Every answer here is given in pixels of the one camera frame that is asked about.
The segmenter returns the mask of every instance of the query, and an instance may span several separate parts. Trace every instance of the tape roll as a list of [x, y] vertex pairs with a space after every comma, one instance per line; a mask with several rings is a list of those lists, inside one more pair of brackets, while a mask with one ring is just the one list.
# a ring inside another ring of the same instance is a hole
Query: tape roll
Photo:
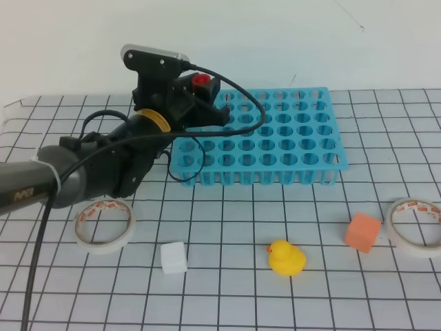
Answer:
[[407, 240], [397, 231], [393, 224], [393, 218], [398, 216], [404, 210], [409, 209], [418, 212], [426, 212], [441, 223], [441, 210], [436, 204], [427, 200], [415, 198], [398, 200], [387, 210], [386, 221], [384, 222], [387, 236], [392, 244], [403, 252], [415, 257], [430, 258], [441, 255], [441, 238], [439, 243], [424, 246]]
[[[125, 232], [121, 236], [113, 241], [108, 241], [105, 243], [91, 243], [86, 241], [81, 236], [81, 226], [85, 223], [85, 220], [88, 217], [91, 217], [100, 210], [104, 209], [117, 209], [124, 211], [129, 216], [129, 220], [127, 221], [127, 229], [125, 229]], [[130, 239], [132, 239], [135, 232], [135, 224], [136, 217], [133, 213], [133, 209], [128, 206], [124, 201], [118, 199], [105, 199], [95, 201], [94, 203], [90, 204], [85, 210], [80, 212], [74, 219], [76, 242], [81, 247], [85, 248], [89, 253], [98, 255], [109, 254], [119, 250], [120, 248], [125, 246], [130, 241]]]

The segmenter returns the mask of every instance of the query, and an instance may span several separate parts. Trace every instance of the yellow rubber duck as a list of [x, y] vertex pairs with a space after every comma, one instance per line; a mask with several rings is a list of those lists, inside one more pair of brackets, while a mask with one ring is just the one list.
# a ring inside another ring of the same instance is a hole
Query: yellow rubber duck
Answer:
[[286, 240], [277, 240], [267, 247], [269, 266], [283, 276], [294, 276], [306, 265], [306, 256]]

